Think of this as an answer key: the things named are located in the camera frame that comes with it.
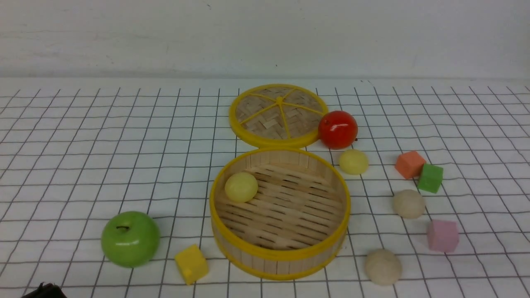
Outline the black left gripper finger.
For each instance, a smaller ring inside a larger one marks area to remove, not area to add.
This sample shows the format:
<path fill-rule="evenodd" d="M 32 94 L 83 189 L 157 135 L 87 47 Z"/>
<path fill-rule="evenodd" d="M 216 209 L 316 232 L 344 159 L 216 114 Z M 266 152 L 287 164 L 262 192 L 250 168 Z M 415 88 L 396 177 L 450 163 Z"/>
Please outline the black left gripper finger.
<path fill-rule="evenodd" d="M 41 283 L 32 292 L 26 293 L 22 298 L 66 298 L 64 292 L 56 284 Z"/>

